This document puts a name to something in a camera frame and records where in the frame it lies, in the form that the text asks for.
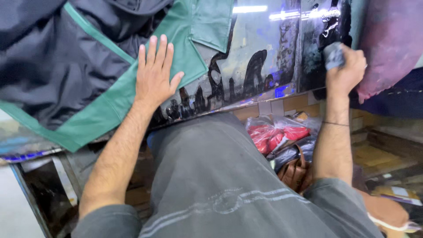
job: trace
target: forearm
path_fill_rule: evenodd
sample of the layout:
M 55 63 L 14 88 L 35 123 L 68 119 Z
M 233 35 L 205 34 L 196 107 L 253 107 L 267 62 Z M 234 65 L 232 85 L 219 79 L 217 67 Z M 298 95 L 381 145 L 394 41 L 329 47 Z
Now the forearm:
M 80 218 L 106 205 L 124 204 L 126 188 L 152 114 L 151 106 L 141 102 L 133 104 L 94 165 L 82 195 Z
M 325 122 L 322 123 L 313 154 L 313 178 L 339 178 L 352 181 L 352 153 L 349 131 L 349 98 L 328 95 Z

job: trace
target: gray cloth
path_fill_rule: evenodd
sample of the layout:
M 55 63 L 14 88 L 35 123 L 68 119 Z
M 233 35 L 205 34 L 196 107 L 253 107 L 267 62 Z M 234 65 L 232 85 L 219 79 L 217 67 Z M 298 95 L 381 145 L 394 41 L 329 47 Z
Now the gray cloth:
M 382 237 L 345 182 L 319 180 L 304 198 L 282 184 L 228 113 L 157 132 L 152 152 L 154 213 L 144 227 L 134 210 L 115 205 L 88 214 L 73 238 Z

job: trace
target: green fabric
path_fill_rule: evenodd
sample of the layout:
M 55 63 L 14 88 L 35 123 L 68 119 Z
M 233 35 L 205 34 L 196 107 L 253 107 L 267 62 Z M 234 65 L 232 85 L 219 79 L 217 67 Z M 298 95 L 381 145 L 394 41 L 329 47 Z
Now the green fabric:
M 170 78 L 179 71 L 185 72 L 179 88 L 208 71 L 193 41 L 226 52 L 232 7 L 233 0 L 176 0 L 154 32 L 158 37 L 161 34 L 167 35 L 168 41 L 174 44 Z M 42 127 L 36 119 L 12 103 L 0 102 L 0 108 L 35 133 L 75 152 L 122 122 L 134 100 L 138 61 L 96 30 L 70 4 L 67 3 L 64 8 L 87 34 L 132 63 L 131 66 L 106 92 L 72 116 L 56 131 Z
M 179 71 L 185 73 L 178 88 L 209 70 L 193 42 L 226 52 L 232 8 L 233 0 L 176 0 L 155 30 L 155 36 L 165 34 L 174 45 L 170 79 Z
M 63 8 L 72 17 L 72 19 L 90 36 L 101 42 L 107 48 L 111 49 L 118 56 L 122 57 L 128 63 L 133 64 L 135 59 L 126 54 L 121 48 L 119 48 L 113 41 L 99 32 L 91 23 L 83 18 L 70 3 L 66 3 Z

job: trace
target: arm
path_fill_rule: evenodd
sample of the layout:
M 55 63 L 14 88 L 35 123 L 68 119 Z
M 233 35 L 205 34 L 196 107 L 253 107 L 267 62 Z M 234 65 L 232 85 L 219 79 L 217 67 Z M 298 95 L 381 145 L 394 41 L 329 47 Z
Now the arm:
M 351 185 L 348 94 L 363 79 L 366 59 L 362 50 L 342 46 L 345 66 L 326 74 L 326 116 L 313 153 L 313 179 L 339 178 Z
M 138 158 L 141 141 L 154 111 L 175 93 L 184 73 L 176 74 L 169 83 L 173 45 L 160 37 L 150 38 L 146 47 L 140 46 L 136 96 L 131 110 L 100 154 L 85 185 L 80 203 L 80 219 L 91 211 L 107 205 L 124 204 L 125 192 Z

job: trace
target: person's right hand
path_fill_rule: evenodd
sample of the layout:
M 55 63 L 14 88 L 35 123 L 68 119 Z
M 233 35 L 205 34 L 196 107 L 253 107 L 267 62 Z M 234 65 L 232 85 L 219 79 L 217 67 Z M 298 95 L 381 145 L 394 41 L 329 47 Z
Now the person's right hand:
M 326 74 L 328 97 L 348 97 L 350 91 L 363 79 L 366 58 L 362 50 L 352 50 L 341 44 L 345 65 L 330 69 Z

